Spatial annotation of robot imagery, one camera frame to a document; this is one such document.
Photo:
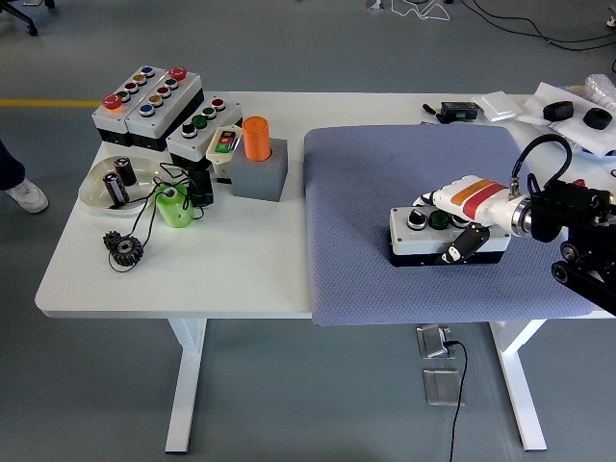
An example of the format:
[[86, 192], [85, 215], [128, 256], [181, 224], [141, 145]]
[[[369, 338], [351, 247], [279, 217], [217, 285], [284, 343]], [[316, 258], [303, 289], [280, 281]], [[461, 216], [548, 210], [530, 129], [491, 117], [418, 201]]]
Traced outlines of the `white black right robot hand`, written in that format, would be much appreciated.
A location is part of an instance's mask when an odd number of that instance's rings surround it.
[[524, 232], [527, 200], [510, 197], [509, 188], [490, 179], [467, 175], [443, 188], [418, 197], [414, 206], [431, 205], [470, 223], [436, 260], [438, 265], [459, 264], [473, 256], [490, 238], [497, 225], [510, 236]]

